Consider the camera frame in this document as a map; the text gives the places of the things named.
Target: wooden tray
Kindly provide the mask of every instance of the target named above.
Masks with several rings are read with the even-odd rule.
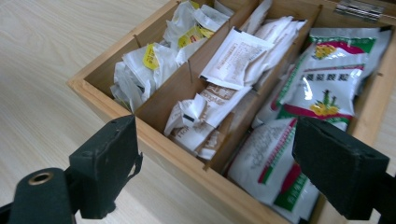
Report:
[[[212,1],[196,1],[200,4],[212,4]],[[274,69],[268,81],[257,92],[252,94],[246,109],[238,114],[219,153],[211,162],[203,163],[191,154],[178,147],[162,135],[164,125],[176,101],[193,98],[196,92],[205,87],[198,78],[207,62],[216,52],[221,41],[233,26],[239,27],[259,4],[259,1],[228,0],[221,1],[232,8],[235,14],[209,39],[190,59],[183,64],[150,99],[135,113],[140,150],[174,175],[192,191],[213,205],[222,214],[235,223],[286,223],[287,221],[272,209],[260,204],[242,189],[220,175],[226,161],[248,129],[256,112],[271,93],[276,84],[276,77],[285,64],[294,60],[311,27],[376,27],[385,24],[395,25],[392,16],[394,7],[386,7],[378,23],[367,23],[333,13],[336,1],[308,0],[274,0],[268,18],[279,18],[285,15],[297,19],[307,19],[307,25],[289,49],[287,56]],[[159,42],[166,29],[166,20],[171,20],[177,1],[170,1],[146,21],[133,29],[123,39],[96,58],[74,77],[68,85],[89,105],[104,121],[130,114],[113,101],[109,87],[113,85],[114,66],[121,61],[121,56],[148,43]],[[372,75],[364,94],[356,103],[357,117],[348,131],[368,145],[376,139],[383,113],[388,105],[389,95],[396,76],[392,74],[393,57],[396,55],[396,35],[391,39],[389,48],[382,63]],[[345,220],[323,198],[319,200],[313,215],[313,222],[342,223]]]

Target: medicine packet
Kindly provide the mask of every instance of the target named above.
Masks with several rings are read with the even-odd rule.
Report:
[[[288,221],[297,224],[301,219],[309,220],[318,195],[318,189],[294,163],[272,207]]]
[[[200,25],[212,32],[216,32],[222,24],[230,19],[229,16],[207,5],[202,5],[201,8],[196,9],[193,16]]]
[[[224,6],[220,1],[215,0],[215,10],[221,12],[222,14],[231,17],[233,15],[233,10]]]
[[[261,203],[273,204],[293,165],[296,119],[276,119],[253,130],[233,160],[228,177]]]
[[[157,43],[154,44],[153,50],[159,65],[158,68],[154,70],[153,74],[156,90],[158,90],[178,69],[175,60],[169,60],[177,57],[177,50],[170,49]]]
[[[261,74],[247,76],[248,65],[274,44],[233,28],[209,61],[200,78],[219,86],[241,90],[252,86]]]
[[[118,96],[122,98],[126,96],[128,98],[128,103],[131,107],[131,110],[135,112],[136,109],[143,104],[143,92],[136,84],[134,84],[131,73],[132,72],[129,70],[125,63],[116,63],[116,70],[114,73],[116,87],[113,87],[113,91],[117,93],[115,88],[117,88],[117,86],[120,87],[120,90],[123,92],[124,95],[118,94]]]
[[[154,81],[154,72],[145,66],[143,58],[146,54],[148,46],[140,49],[132,50],[122,56],[123,62],[131,69],[131,78],[134,83],[142,88],[145,88],[147,80]]]
[[[271,5],[272,0],[262,1],[247,21],[241,26],[241,31],[254,35],[264,22]]]
[[[196,20],[193,17],[194,11],[195,8],[191,1],[181,2],[172,20],[166,22],[167,28],[163,34],[163,39],[170,43],[171,49],[178,49],[177,42],[179,38],[196,24]]]
[[[235,91],[209,84],[193,100],[174,106],[163,134],[186,150],[195,152],[250,89]]]

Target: green and white packet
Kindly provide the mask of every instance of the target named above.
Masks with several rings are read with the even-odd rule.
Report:
[[[256,128],[235,157],[228,177],[261,203],[271,205],[294,163],[296,119],[277,119]]]

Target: packet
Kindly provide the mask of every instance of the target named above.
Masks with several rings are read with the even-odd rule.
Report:
[[[233,15],[233,11],[230,8],[227,8],[224,6],[221,2],[218,0],[215,0],[215,10],[221,12],[222,14],[231,17]]]
[[[292,17],[281,19],[280,21],[283,20],[285,22],[284,25],[277,26],[280,29],[274,28],[274,26],[271,28],[272,30],[268,31],[272,34],[262,35],[264,40],[273,43],[274,47],[269,50],[267,55],[260,56],[247,67],[247,77],[260,76],[260,83],[265,82],[267,76],[262,76],[262,74],[274,68],[280,62],[297,37],[300,27],[305,24],[305,21],[291,21],[291,19]]]
[[[277,96],[276,105],[283,105],[291,99],[297,87],[303,82],[302,73],[305,70],[364,64],[368,58],[367,51],[371,50],[374,42],[372,38],[367,38],[363,42],[344,38],[312,43],[297,60],[289,80]]]
[[[220,149],[221,144],[224,142],[225,136],[230,130],[233,122],[233,113],[229,114],[220,126],[213,131],[206,139],[202,147],[197,148],[198,157],[205,160],[212,160],[213,156]]]
[[[214,130],[214,127],[205,122],[201,122],[193,127],[185,125],[182,128],[175,128],[168,137],[171,141],[190,152],[193,156],[197,156],[198,153],[196,149]]]
[[[145,88],[147,80],[154,81],[153,71],[145,66],[143,59],[145,57],[148,46],[133,50],[122,56],[123,62],[131,69],[131,78],[134,83],[142,88]]]
[[[306,21],[292,21],[289,25],[275,38],[275,46],[270,50],[268,57],[263,60],[262,64],[266,67],[263,71],[274,68],[280,60],[282,60],[285,53],[288,51],[293,41],[297,38],[299,30],[305,25]]]
[[[181,147],[196,153],[195,150],[250,89],[246,87],[235,91],[209,84],[194,100],[178,102],[174,106],[163,134]]]
[[[186,34],[196,23],[193,17],[195,8],[190,1],[181,2],[171,21],[167,21],[167,28],[163,34],[163,39],[170,43],[171,49],[178,48],[178,39]]]
[[[254,33],[254,36],[271,43],[275,43],[276,39],[279,37],[279,34],[281,34],[286,29],[286,27],[288,27],[292,19],[292,16],[288,16],[266,23],[264,26],[260,27],[256,33]]]
[[[381,28],[312,28],[310,31],[311,41],[319,42],[326,38],[334,39],[338,36],[352,37],[360,41],[367,41],[368,38],[375,39],[375,43],[368,51],[368,60],[364,66],[362,78],[370,76],[378,67],[379,61],[389,44],[391,37],[390,27]]]
[[[207,38],[202,38],[180,49],[175,58],[177,65],[181,66],[183,63],[186,63],[191,55],[195,53],[195,51],[197,51],[198,48],[200,48],[206,42],[206,40]]]
[[[235,157],[228,177],[255,199],[272,204],[294,159],[297,119],[276,119],[256,128]]]
[[[276,87],[272,91],[271,95],[268,97],[268,99],[262,105],[262,108],[256,114],[256,117],[254,118],[254,120],[251,124],[251,127],[253,129],[259,127],[260,125],[266,124],[267,122],[269,122],[271,120],[276,119],[277,114],[280,111],[280,107],[273,106],[273,103],[275,102],[275,99],[276,99],[277,95],[279,94],[280,90],[285,85],[288,73],[291,72],[292,68],[293,68],[293,65],[290,65],[290,68],[287,71],[287,74],[285,74],[279,78],[279,82],[276,84]]]
[[[114,80],[116,82],[116,85],[119,86],[120,90],[124,93],[123,96],[120,94],[118,95],[120,95],[120,97],[122,98],[126,96],[132,112],[135,112],[136,109],[143,104],[141,98],[142,91],[139,89],[139,87],[136,84],[134,84],[132,77],[129,76],[131,73],[128,72],[128,70],[129,69],[126,67],[125,63],[123,62],[116,63]]]
[[[363,64],[329,69],[305,70],[295,82],[292,98],[280,109],[278,118],[308,116],[325,119],[341,130],[354,116],[353,98],[361,81]]]
[[[247,76],[248,65],[274,45],[233,28],[203,70],[200,78],[219,86],[241,90],[261,74]]]
[[[224,22],[230,19],[229,16],[222,14],[207,5],[202,5],[201,8],[193,12],[195,20],[206,29],[216,32]]]
[[[272,0],[262,1],[247,21],[241,26],[241,30],[250,35],[254,35],[264,22],[271,5]]]
[[[129,106],[129,99],[128,96],[123,93],[121,90],[119,84],[114,84],[110,86],[111,94],[114,96],[114,100],[119,104],[128,109],[129,111],[131,110],[131,107]]]
[[[318,189],[294,163],[272,207],[288,221],[297,224],[300,219],[309,220],[318,195]]]
[[[161,85],[177,70],[175,62],[177,51],[155,43],[153,47],[155,57],[158,60],[158,68],[154,70],[155,87],[158,90]]]

